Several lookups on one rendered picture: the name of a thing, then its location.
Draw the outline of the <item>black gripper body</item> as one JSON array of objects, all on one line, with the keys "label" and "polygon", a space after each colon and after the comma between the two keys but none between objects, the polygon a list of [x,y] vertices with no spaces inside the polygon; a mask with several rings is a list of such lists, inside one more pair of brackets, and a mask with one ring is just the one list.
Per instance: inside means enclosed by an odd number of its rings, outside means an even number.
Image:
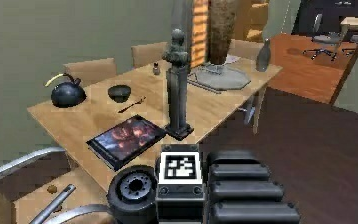
[{"label": "black gripper body", "polygon": [[119,172],[107,193],[117,224],[157,224],[156,187],[153,167],[135,165]]}]

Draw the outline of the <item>tan wooden chair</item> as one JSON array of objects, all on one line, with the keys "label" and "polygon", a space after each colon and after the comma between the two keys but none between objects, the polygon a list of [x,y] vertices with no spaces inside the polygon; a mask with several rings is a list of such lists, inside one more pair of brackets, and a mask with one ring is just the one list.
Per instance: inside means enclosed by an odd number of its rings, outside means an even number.
[{"label": "tan wooden chair", "polygon": [[117,67],[113,58],[91,61],[67,63],[65,72],[81,80],[83,87],[95,84],[117,74]]},{"label": "tan wooden chair", "polygon": [[139,68],[161,60],[166,46],[166,42],[132,46],[133,67]]}]

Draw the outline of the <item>grey office chair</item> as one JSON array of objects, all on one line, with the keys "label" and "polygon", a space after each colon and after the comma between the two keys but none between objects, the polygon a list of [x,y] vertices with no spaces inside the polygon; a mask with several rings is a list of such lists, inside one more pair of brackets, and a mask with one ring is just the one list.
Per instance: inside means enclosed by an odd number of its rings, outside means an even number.
[{"label": "grey office chair", "polygon": [[313,43],[319,44],[320,48],[315,49],[306,49],[302,53],[306,54],[307,52],[313,52],[311,59],[314,60],[318,55],[324,53],[331,57],[331,60],[334,61],[337,57],[338,48],[341,45],[341,42],[344,39],[345,32],[340,30],[339,32],[328,32],[327,34],[319,34],[319,28],[322,24],[322,14],[317,14],[315,16],[313,24],[314,36],[311,38]]}]

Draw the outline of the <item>black book with dark cover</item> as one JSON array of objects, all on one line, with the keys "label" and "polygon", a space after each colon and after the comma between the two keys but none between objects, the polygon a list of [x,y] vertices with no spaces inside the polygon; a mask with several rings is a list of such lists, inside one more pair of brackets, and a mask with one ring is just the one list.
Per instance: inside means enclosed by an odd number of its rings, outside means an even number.
[{"label": "black book with dark cover", "polygon": [[87,145],[110,169],[118,171],[165,135],[164,129],[135,115],[88,140]]}]

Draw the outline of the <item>dark fork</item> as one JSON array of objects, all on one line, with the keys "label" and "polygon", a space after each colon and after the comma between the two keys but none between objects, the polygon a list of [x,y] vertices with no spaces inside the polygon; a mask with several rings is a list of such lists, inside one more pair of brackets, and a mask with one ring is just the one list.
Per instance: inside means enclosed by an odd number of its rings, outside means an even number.
[{"label": "dark fork", "polygon": [[138,101],[136,101],[136,102],[133,102],[131,105],[126,106],[125,108],[119,110],[118,113],[124,113],[124,112],[126,112],[128,109],[132,108],[133,106],[142,104],[142,103],[145,101],[145,99],[146,99],[146,96],[143,96],[140,100],[138,100]]}]

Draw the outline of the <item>black bowl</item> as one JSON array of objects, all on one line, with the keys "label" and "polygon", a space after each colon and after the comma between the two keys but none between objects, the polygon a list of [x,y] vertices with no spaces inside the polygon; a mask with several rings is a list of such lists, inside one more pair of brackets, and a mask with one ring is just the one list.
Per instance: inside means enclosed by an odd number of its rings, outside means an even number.
[{"label": "black bowl", "polygon": [[124,103],[131,95],[131,88],[128,85],[115,85],[108,89],[108,96],[116,103]]}]

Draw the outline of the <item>light wooden dining table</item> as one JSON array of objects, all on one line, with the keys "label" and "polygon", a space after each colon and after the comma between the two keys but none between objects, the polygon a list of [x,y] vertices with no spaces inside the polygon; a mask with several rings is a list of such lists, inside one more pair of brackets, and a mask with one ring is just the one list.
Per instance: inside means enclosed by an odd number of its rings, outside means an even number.
[{"label": "light wooden dining table", "polygon": [[[184,139],[185,143],[200,142],[251,96],[257,94],[263,98],[268,82],[281,70],[279,66],[270,65],[265,72],[258,72],[255,62],[245,58],[231,66],[250,77],[251,82],[243,89],[215,94],[192,85],[187,88],[187,122],[194,132]],[[115,85],[131,88],[126,102],[116,103],[108,96],[108,89]],[[115,172],[88,149],[86,142],[135,114],[159,126],[166,125],[166,78],[163,74],[154,75],[148,65],[90,85],[85,91],[87,99],[76,107],[59,109],[46,101],[28,111],[99,186],[107,189]],[[142,104],[118,113],[143,96],[146,99]]]}]

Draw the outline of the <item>brown vase on grey base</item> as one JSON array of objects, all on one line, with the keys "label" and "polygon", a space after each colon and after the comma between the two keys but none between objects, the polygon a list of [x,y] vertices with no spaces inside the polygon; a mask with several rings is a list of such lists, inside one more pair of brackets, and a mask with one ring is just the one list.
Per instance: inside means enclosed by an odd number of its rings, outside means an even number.
[{"label": "brown vase on grey base", "polygon": [[195,48],[194,41],[188,83],[217,94],[240,90],[250,83],[250,79],[245,72],[227,64],[239,0],[207,0],[206,6],[205,53],[200,56],[202,62],[195,65],[195,54],[199,50]]}]

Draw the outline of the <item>orange slatted window blind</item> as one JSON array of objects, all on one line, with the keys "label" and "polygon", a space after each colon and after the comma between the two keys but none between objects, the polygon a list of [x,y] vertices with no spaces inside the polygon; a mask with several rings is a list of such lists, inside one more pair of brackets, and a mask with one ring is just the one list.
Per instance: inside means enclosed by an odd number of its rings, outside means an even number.
[{"label": "orange slatted window blind", "polygon": [[206,61],[209,0],[193,0],[191,67]]}]

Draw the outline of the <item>grey bottle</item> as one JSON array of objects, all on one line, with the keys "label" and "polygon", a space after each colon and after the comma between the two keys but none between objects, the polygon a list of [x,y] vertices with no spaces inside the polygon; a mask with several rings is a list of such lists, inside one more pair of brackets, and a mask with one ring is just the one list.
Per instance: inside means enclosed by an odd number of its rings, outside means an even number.
[{"label": "grey bottle", "polygon": [[268,68],[271,58],[270,40],[264,41],[263,47],[260,49],[256,58],[256,70],[258,72],[265,72]]}]

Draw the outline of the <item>wooden desk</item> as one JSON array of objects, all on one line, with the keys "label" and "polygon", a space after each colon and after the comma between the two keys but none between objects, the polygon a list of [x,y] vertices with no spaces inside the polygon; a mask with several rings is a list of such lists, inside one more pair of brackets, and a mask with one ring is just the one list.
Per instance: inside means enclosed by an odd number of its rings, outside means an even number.
[{"label": "wooden desk", "polygon": [[345,17],[340,25],[342,32],[347,32],[348,30],[358,31],[358,17]]}]

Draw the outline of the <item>metal frame wooden chair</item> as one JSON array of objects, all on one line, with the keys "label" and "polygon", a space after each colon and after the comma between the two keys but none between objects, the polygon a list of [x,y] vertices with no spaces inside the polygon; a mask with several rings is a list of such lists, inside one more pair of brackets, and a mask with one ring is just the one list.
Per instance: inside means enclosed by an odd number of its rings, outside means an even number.
[{"label": "metal frame wooden chair", "polygon": [[0,166],[0,224],[29,224],[67,185],[76,189],[51,214],[79,207],[63,224],[109,224],[105,210],[87,206],[107,203],[106,192],[60,147],[34,151]]}]

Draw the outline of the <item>dark bust statue on pedestal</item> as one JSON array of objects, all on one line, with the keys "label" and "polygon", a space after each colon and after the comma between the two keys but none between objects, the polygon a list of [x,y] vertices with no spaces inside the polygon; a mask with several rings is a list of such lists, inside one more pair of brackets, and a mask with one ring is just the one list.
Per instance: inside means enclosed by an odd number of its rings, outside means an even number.
[{"label": "dark bust statue on pedestal", "polygon": [[162,59],[171,67],[166,71],[169,123],[166,132],[178,141],[182,141],[193,132],[186,120],[187,76],[189,72],[189,54],[183,46],[185,33],[176,28],[171,34],[171,44]]}]

